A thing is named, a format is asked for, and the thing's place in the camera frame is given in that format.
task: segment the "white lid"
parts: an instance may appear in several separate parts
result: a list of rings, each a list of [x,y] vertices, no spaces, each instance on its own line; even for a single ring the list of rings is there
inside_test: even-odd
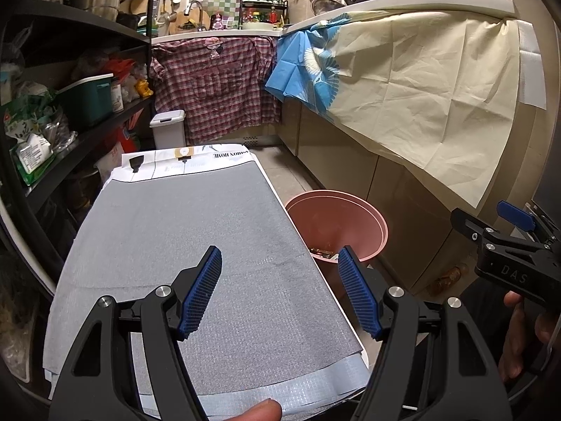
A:
[[[163,127],[165,125],[173,125],[174,123],[183,122],[185,120],[185,111],[168,111],[156,114],[150,121],[150,128]]]
[[[98,79],[107,79],[108,77],[113,77],[113,73],[109,73],[109,74],[101,74],[101,75],[92,75],[90,77],[85,77],[83,79],[80,79],[79,81],[76,81],[68,86],[66,86],[63,89],[60,89],[58,91],[58,93],[62,93],[65,92],[67,90],[70,90],[71,88],[76,87],[77,85],[86,83],[86,82],[90,82],[90,81],[97,81]]]

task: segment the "plaid shirt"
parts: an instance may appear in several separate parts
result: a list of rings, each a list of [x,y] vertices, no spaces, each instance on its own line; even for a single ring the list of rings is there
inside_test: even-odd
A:
[[[156,111],[185,110],[188,144],[279,122],[281,103],[264,90],[276,52],[276,40],[249,36],[157,44],[151,64]]]

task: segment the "white trash can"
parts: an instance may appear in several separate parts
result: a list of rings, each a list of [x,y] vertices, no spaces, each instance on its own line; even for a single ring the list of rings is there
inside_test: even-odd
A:
[[[185,147],[185,111],[169,111],[157,114],[150,121],[156,149]]]

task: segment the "pink trash can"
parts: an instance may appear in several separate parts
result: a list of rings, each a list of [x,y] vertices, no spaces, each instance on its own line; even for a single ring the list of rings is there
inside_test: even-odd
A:
[[[361,261],[378,255],[388,241],[388,225],[374,206],[342,191],[317,189],[295,196],[286,211],[308,248],[338,252],[350,245]],[[337,262],[312,255],[337,299],[345,295]]]

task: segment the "green plastic bin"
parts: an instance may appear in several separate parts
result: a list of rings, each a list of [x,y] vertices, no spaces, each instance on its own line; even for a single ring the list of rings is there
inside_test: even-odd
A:
[[[58,91],[57,101],[71,129],[82,132],[111,115],[112,78],[113,74],[94,75]]]

